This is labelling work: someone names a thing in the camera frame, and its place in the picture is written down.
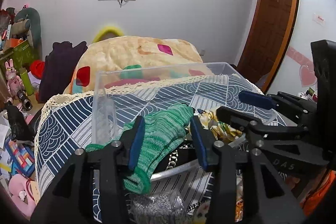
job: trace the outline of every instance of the robotic arm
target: robotic arm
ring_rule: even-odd
[[[190,128],[199,164],[205,171],[215,174],[207,224],[235,222],[237,169],[243,173],[243,223],[332,221],[329,216],[333,214],[336,202],[336,182],[307,219],[298,200],[278,175],[281,171],[308,181],[322,168],[336,170],[333,125],[336,98],[331,89],[336,86],[336,77],[331,73],[336,68],[336,43],[318,41],[313,42],[311,48],[319,87],[317,105],[281,92],[270,96],[240,94],[241,101],[274,108],[297,123],[296,127],[265,126],[255,117],[226,107],[218,108],[216,114],[220,121],[246,133],[250,150],[243,152],[216,141],[197,117],[191,119]],[[93,171],[100,170],[103,223],[129,223],[121,178],[136,165],[134,155],[139,156],[144,135],[142,119],[137,117],[128,138],[122,137],[120,141],[94,152],[77,149],[47,188],[31,222],[95,223]]]

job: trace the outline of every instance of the lace trim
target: lace trim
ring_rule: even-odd
[[[130,94],[136,90],[148,89],[148,88],[163,88],[166,86],[174,85],[174,84],[187,84],[193,83],[197,81],[201,81],[206,78],[206,75],[198,75],[198,76],[189,76],[177,79],[165,79],[160,81],[150,81],[147,83],[137,83],[134,85],[125,84],[122,86],[114,86],[109,89],[105,89],[107,94]],[[37,134],[34,139],[34,156],[35,156],[35,163],[37,162],[37,152],[38,152],[38,141],[39,141],[39,134],[41,131],[41,126],[45,122],[46,118],[48,117],[50,110],[52,107],[62,107],[69,105],[79,99],[86,98],[88,96],[93,96],[94,91],[87,91],[85,93],[76,93],[76,94],[58,94],[51,97],[43,106],[41,111],[41,120],[39,122],[39,126],[37,129]],[[36,172],[36,181],[38,183],[38,174]]]

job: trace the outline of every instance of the heart decoration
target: heart decoration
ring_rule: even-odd
[[[300,67],[300,79],[302,87],[312,86],[315,85],[317,82],[314,71],[310,71],[308,66],[306,65],[302,65]]]

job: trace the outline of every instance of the metal chain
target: metal chain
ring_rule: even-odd
[[[178,156],[179,156],[179,154],[178,154],[177,150],[175,150],[174,152],[172,152],[169,155],[169,162],[168,162],[168,166],[167,166],[166,170],[172,169],[176,166]]]
[[[195,149],[192,143],[187,143],[179,147],[179,149]]]

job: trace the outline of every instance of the door frame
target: door frame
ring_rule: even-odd
[[[269,75],[263,85],[263,87],[261,88],[263,93],[266,93],[267,90],[269,89],[269,87],[271,86],[275,76],[277,75],[277,72],[281,66],[282,60],[285,57],[285,54],[287,52],[287,48],[289,45],[289,42],[291,40],[292,37],[292,33],[294,30],[294,25],[295,25],[295,21],[296,21],[296,15],[297,15],[297,10],[299,8],[299,0],[292,0],[292,6],[291,6],[291,10],[289,13],[289,19],[288,19],[288,23],[287,23],[287,28],[285,31],[285,35],[283,37],[278,55],[274,61],[274,64],[271,68],[271,71],[269,72]]]

